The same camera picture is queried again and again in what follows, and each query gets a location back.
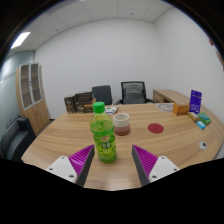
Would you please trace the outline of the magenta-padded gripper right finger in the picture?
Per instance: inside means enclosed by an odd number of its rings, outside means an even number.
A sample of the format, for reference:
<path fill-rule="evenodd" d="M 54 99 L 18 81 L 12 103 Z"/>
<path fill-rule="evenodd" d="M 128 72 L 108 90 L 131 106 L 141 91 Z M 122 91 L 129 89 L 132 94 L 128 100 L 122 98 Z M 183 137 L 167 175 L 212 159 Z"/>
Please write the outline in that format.
<path fill-rule="evenodd" d="M 166 156 L 157 157 L 137 145 L 132 146 L 132 157 L 142 186 L 179 171 Z"/>

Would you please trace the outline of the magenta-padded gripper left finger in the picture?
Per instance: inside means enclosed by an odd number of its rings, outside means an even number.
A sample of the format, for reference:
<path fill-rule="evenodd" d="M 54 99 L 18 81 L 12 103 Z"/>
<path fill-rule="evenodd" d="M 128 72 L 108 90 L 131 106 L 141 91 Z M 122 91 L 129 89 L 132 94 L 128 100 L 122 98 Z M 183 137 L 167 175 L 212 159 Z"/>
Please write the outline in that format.
<path fill-rule="evenodd" d="M 87 146 L 69 157 L 60 156 L 47 168 L 47 171 L 83 187 L 94 155 L 94 146 Z"/>

